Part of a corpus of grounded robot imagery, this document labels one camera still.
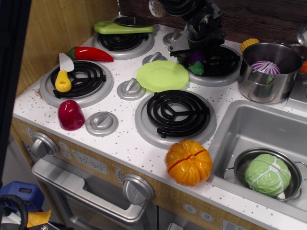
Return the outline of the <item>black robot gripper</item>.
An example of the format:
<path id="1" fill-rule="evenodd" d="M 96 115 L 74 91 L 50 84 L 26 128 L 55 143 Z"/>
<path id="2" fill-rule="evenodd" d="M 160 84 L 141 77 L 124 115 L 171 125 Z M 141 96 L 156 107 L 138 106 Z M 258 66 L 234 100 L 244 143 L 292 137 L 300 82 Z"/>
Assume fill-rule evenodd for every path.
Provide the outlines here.
<path id="1" fill-rule="evenodd" d="M 219 48 L 226 33 L 219 7 L 211 0 L 168 0 L 167 13 L 185 21 L 184 35 L 168 47 L 177 63 L 185 63 L 193 50 L 211 48 L 205 52 L 206 64 L 218 64 Z"/>

